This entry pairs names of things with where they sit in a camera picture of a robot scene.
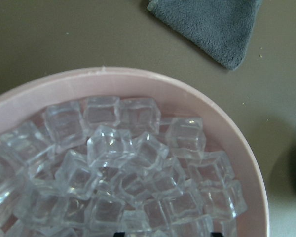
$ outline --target clear ice cube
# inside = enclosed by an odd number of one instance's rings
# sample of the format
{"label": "clear ice cube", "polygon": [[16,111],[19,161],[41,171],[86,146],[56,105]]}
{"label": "clear ice cube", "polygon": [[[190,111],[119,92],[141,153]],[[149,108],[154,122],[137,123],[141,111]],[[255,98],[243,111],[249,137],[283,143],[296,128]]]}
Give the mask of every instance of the clear ice cube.
{"label": "clear ice cube", "polygon": [[88,147],[86,143],[80,146],[73,147],[72,150],[75,150],[76,152],[79,152],[83,155],[88,155]]}
{"label": "clear ice cube", "polygon": [[177,157],[182,169],[184,170],[184,173],[186,175],[186,178],[190,178],[190,173],[188,171],[188,164],[193,161],[193,159],[185,159],[185,158],[181,158],[181,157]]}
{"label": "clear ice cube", "polygon": [[143,180],[136,173],[118,173],[111,181],[114,194],[133,207],[138,207],[142,202],[151,197],[151,192],[146,188]]}
{"label": "clear ice cube", "polygon": [[64,201],[54,181],[33,179],[27,183],[13,214],[28,228],[55,225],[60,220]]}
{"label": "clear ice cube", "polygon": [[222,233],[224,237],[237,237],[236,219],[213,218],[214,232]]}
{"label": "clear ice cube", "polygon": [[148,217],[142,210],[125,210],[120,222],[119,232],[150,231]]}
{"label": "clear ice cube", "polygon": [[119,124],[119,97],[94,96],[86,99],[83,118],[90,135],[101,124],[116,127]]}
{"label": "clear ice cube", "polygon": [[205,152],[201,162],[192,160],[188,164],[188,170],[191,178],[200,187],[224,187],[235,177],[229,158],[224,151]]}
{"label": "clear ice cube", "polygon": [[185,182],[185,192],[176,197],[165,197],[162,202],[172,223],[186,222],[203,214],[203,200],[192,180]]}
{"label": "clear ice cube", "polygon": [[51,172],[51,167],[46,166],[43,170],[41,170],[38,174],[34,176],[35,179],[42,179],[42,180],[53,180],[54,175]]}
{"label": "clear ice cube", "polygon": [[204,212],[212,217],[231,219],[247,210],[238,180],[229,182],[225,188],[204,187],[201,189]]}
{"label": "clear ice cube", "polygon": [[12,191],[9,196],[0,204],[0,227],[2,227],[12,216],[12,211],[15,208],[19,193],[17,190]]}
{"label": "clear ice cube", "polygon": [[50,137],[56,143],[56,152],[85,143],[87,129],[78,101],[50,105],[43,116]]}
{"label": "clear ice cube", "polygon": [[203,215],[190,221],[173,223],[171,229],[173,237],[209,237],[213,222],[209,215]]}
{"label": "clear ice cube", "polygon": [[85,211],[85,219],[89,220],[88,228],[101,233],[117,230],[124,208],[123,200],[97,192]]}
{"label": "clear ice cube", "polygon": [[29,118],[29,121],[34,123],[34,125],[37,127],[37,129],[41,132],[41,134],[44,136],[45,139],[49,141],[49,143],[53,143],[50,134],[47,130],[47,127],[45,125],[44,121],[44,112],[46,109],[40,110],[36,114],[34,114],[32,117]]}
{"label": "clear ice cube", "polygon": [[161,112],[154,99],[136,98],[120,101],[120,128],[129,129],[134,137],[143,132],[158,134]]}
{"label": "clear ice cube", "polygon": [[121,168],[134,154],[127,130],[99,126],[87,142],[88,164],[93,167]]}
{"label": "clear ice cube", "polygon": [[100,178],[100,172],[87,164],[87,157],[74,150],[66,153],[55,174],[59,187],[72,197],[88,200]]}
{"label": "clear ice cube", "polygon": [[169,153],[169,148],[146,132],[134,139],[134,145],[137,154],[124,168],[129,172],[137,172],[141,176],[151,176],[159,172]]}
{"label": "clear ice cube", "polygon": [[22,183],[22,162],[8,147],[0,145],[0,204]]}
{"label": "clear ice cube", "polygon": [[143,203],[143,211],[149,219],[149,225],[153,230],[158,230],[168,227],[168,221],[164,212],[164,207],[160,201],[152,199]]}
{"label": "clear ice cube", "polygon": [[173,119],[174,117],[160,119],[159,133],[156,135],[159,142],[167,144],[166,133]]}
{"label": "clear ice cube", "polygon": [[202,118],[174,118],[166,141],[173,155],[200,159],[206,144]]}
{"label": "clear ice cube", "polygon": [[17,220],[5,233],[5,237],[47,237],[39,231],[27,228],[24,223]]}
{"label": "clear ice cube", "polygon": [[185,172],[176,158],[166,159],[162,170],[154,174],[147,182],[152,196],[156,199],[163,197],[176,197],[183,193]]}
{"label": "clear ice cube", "polygon": [[90,200],[80,200],[69,197],[65,201],[62,225],[67,227],[83,228],[86,226],[84,211],[89,205]]}
{"label": "clear ice cube", "polygon": [[24,166],[28,166],[30,177],[34,177],[51,162],[54,145],[43,136],[31,121],[27,121],[13,131],[1,135],[0,141],[19,155]]}
{"label": "clear ice cube", "polygon": [[111,180],[118,171],[118,168],[100,167],[99,172],[101,173],[101,177],[99,178],[99,182],[96,184],[95,189],[113,194],[113,190],[116,185],[111,184]]}

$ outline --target gray towel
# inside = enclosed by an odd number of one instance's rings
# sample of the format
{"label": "gray towel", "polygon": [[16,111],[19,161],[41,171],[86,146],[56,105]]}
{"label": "gray towel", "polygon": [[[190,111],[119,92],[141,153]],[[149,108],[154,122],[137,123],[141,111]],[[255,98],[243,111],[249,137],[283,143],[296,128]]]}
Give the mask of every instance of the gray towel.
{"label": "gray towel", "polygon": [[224,67],[243,61],[262,0],[150,0],[157,18]]}

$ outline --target bowl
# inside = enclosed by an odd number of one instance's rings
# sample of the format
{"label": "bowl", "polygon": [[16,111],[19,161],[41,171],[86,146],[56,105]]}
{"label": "bowl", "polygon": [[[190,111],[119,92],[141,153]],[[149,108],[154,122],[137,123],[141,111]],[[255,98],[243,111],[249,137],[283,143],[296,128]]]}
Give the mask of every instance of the bowl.
{"label": "bowl", "polygon": [[86,68],[47,76],[0,96],[0,134],[44,107],[92,95],[153,97],[162,114],[200,116],[208,151],[223,149],[240,180],[248,210],[237,218],[239,237],[269,237],[268,204],[255,156],[230,117],[211,99],[176,79],[130,68]]}

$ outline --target table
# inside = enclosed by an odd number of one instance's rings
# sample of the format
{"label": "table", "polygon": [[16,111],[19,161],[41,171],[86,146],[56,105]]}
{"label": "table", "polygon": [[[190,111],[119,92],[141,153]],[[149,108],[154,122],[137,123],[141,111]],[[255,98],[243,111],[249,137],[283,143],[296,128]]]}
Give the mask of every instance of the table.
{"label": "table", "polygon": [[122,66],[197,88],[259,163],[272,237],[296,236],[296,1],[265,0],[243,64],[228,71],[152,16],[148,0],[0,0],[0,94],[71,69]]}

